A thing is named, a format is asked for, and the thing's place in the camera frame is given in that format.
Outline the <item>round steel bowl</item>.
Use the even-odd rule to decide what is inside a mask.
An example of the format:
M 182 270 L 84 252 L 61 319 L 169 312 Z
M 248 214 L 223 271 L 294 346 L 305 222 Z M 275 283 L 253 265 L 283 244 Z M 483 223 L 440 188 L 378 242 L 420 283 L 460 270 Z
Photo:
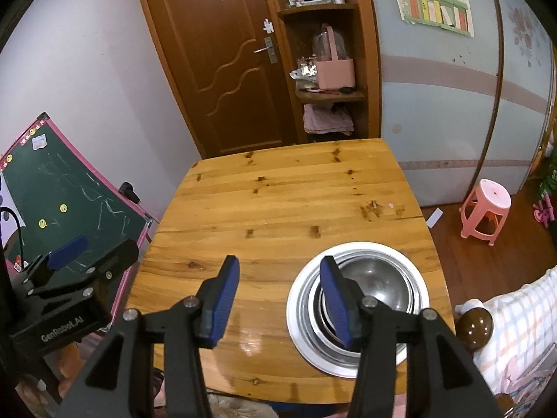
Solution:
M 393 310 L 408 312 L 414 308 L 410 282 L 395 265 L 381 258 L 357 256 L 340 264 L 344 277 L 356 281 L 365 296 L 372 296 Z

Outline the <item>black clip on chalkboard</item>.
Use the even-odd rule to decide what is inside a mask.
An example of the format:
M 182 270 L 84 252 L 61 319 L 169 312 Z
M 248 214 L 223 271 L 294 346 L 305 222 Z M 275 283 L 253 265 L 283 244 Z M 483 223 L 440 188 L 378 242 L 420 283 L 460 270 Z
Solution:
M 132 203 L 139 204 L 140 199 L 134 192 L 134 188 L 129 182 L 123 182 L 119 187 L 118 192 L 121 194 L 121 196 L 125 197 L 127 200 L 130 200 Z

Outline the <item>white paper on floor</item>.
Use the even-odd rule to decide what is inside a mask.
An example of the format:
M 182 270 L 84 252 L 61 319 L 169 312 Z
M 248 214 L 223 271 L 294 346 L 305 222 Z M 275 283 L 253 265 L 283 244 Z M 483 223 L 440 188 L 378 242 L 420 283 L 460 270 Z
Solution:
M 426 224 L 429 229 L 432 229 L 436 225 L 441 217 L 443 216 L 443 211 L 440 208 L 434 209 L 431 215 L 426 219 Z

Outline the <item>brown wooden bedpost knob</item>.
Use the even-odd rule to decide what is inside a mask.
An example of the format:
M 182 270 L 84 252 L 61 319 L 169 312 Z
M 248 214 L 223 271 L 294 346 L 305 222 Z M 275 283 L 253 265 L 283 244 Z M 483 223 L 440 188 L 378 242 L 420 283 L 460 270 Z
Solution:
M 456 323 L 456 335 L 471 354 L 482 349 L 490 341 L 494 330 L 491 313 L 483 308 L 467 310 Z

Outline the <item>pink plastic stool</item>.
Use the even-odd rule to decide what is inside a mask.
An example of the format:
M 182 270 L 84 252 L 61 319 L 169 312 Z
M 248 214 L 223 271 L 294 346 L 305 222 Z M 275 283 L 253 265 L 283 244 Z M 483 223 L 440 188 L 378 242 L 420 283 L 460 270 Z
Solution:
M 493 246 L 506 223 L 512 198 L 505 187 L 491 179 L 482 178 L 460 206 L 461 237 L 474 237 Z M 486 220 L 494 230 L 481 232 L 480 223 Z

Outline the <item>folded pink cloth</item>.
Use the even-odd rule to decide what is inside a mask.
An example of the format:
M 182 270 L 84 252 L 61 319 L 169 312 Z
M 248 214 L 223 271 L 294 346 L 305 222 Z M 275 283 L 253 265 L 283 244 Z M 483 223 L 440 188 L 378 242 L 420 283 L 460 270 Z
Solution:
M 329 133 L 349 135 L 354 131 L 352 118 L 344 109 L 313 104 L 304 105 L 303 125 L 306 133 L 316 135 Z

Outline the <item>checkered bed quilt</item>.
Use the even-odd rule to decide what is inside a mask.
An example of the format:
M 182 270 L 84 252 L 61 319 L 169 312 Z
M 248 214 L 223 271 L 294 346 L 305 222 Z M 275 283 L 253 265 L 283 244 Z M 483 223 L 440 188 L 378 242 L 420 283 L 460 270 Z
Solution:
M 493 319 L 489 342 L 473 352 L 473 361 L 492 393 L 499 394 L 556 345 L 556 269 L 514 292 L 485 302 L 469 299 L 455 307 L 455 314 L 473 309 L 487 310 Z

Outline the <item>pink box on shelf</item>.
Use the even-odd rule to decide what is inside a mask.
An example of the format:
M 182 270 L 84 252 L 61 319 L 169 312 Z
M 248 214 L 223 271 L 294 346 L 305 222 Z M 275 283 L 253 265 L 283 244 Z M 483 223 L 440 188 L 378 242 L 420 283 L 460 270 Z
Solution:
M 323 24 L 313 38 L 317 84 L 324 91 L 339 91 L 356 86 L 354 61 L 346 50 L 341 34 L 330 25 Z

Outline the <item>brown wooden door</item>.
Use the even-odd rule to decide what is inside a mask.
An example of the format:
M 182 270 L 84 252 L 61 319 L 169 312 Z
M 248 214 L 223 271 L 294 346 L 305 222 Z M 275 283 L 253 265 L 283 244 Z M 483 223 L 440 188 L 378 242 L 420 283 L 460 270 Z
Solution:
M 203 157 L 293 145 L 295 116 L 266 0 L 146 0 Z

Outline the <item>wooden corner shelf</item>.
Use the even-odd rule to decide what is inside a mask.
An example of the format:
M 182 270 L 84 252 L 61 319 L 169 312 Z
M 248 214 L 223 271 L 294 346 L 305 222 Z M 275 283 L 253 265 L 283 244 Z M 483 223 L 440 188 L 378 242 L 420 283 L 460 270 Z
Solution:
M 382 73 L 373 0 L 267 0 L 300 141 L 378 138 Z

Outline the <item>green chalkboard pink frame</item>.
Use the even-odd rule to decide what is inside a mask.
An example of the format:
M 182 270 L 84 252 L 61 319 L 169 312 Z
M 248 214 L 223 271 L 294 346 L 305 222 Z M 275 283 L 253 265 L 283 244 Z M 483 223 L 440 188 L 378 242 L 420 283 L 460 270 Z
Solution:
M 115 187 L 74 147 L 47 113 L 1 156 L 1 238 L 8 275 L 39 255 L 84 236 L 88 248 L 50 279 L 62 285 L 118 243 L 146 251 L 154 218 Z

